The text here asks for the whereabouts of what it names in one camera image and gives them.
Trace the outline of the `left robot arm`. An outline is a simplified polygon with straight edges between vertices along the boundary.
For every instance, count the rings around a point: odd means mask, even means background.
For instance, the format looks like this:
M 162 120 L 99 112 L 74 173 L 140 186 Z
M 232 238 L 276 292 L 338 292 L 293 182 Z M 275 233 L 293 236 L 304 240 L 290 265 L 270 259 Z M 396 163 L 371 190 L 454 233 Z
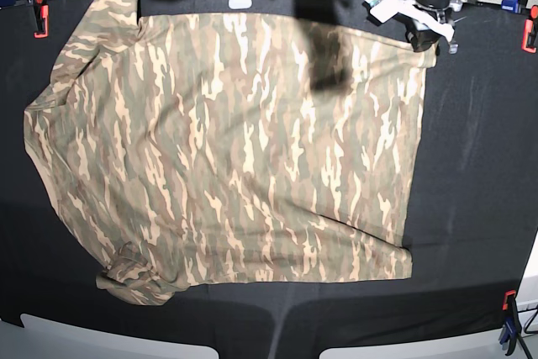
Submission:
M 379 23 L 403 17 L 405 37 L 415 52 L 428 50 L 440 39 L 448 44 L 448 52 L 458 51 L 456 23 L 452 14 L 462 10 L 461 0 L 364 0 L 369 14 Z

